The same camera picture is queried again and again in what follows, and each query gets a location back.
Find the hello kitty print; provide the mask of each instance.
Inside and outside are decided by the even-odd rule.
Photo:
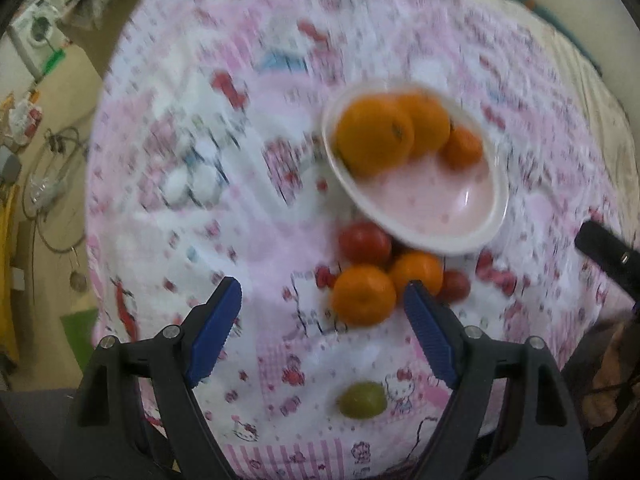
[[[539,335],[563,365],[613,296],[573,246],[587,218],[618,229],[612,187],[525,29],[466,0],[142,0],[92,133],[95,336],[151,337],[237,278],[241,312],[194,394],[243,478],[401,474],[449,400],[401,309],[363,330],[330,308],[349,265],[337,233],[359,216],[326,163],[318,117],[345,85],[387,76],[460,102],[505,162],[502,229],[481,251],[444,260],[471,280],[453,307],[463,324],[515,342]],[[384,413],[337,411],[357,381],[380,385]],[[160,425],[149,384],[143,404]]]

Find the orange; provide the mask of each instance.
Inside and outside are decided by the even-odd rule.
[[[404,164],[414,127],[395,100],[383,94],[354,101],[335,127],[335,147],[355,176],[373,176]]]
[[[440,260],[433,254],[419,251],[400,256],[391,267],[389,275],[396,287],[398,298],[402,298],[404,288],[413,280],[422,282],[431,295],[436,296],[444,280]]]
[[[468,128],[454,126],[440,155],[452,170],[464,170],[482,159],[482,140]]]
[[[425,94],[403,94],[396,98],[398,105],[411,117],[414,125],[414,146],[409,158],[437,152],[449,140],[449,114],[442,105]]]
[[[375,266],[350,267],[335,280],[331,308],[347,325],[376,325],[391,316],[395,306],[394,284]]]

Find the metal screw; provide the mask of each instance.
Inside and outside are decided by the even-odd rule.
[[[117,338],[114,335],[106,335],[100,339],[100,346],[102,348],[111,348],[116,344]]]
[[[535,335],[529,338],[529,344],[536,350],[542,350],[545,347],[545,340]]]
[[[180,334],[180,327],[177,325],[165,326],[162,329],[162,335],[167,339],[173,339],[174,337],[178,337],[179,334]]]
[[[469,336],[471,339],[480,339],[482,337],[482,330],[480,330],[477,326],[467,326],[465,327],[465,334]]]

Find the white bowl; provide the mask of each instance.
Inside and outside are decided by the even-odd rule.
[[[427,155],[368,180],[356,180],[332,150],[331,136],[349,104],[367,94],[421,91],[437,98],[455,123],[482,137],[484,159],[454,172]],[[374,79],[336,94],[322,112],[329,165],[358,208],[409,247],[453,256],[471,253],[495,237],[507,210],[509,183],[482,126],[455,101],[425,85]]]

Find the blue gripper pad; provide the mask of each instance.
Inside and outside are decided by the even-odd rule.
[[[230,285],[213,307],[209,318],[191,345],[191,363],[184,378],[190,388],[209,377],[216,365],[220,351],[240,312],[242,288],[238,280],[230,280]]]
[[[433,375],[453,390],[457,387],[459,378],[454,368],[454,349],[418,292],[418,286],[422,285],[410,283],[406,286],[402,298],[404,311]]]

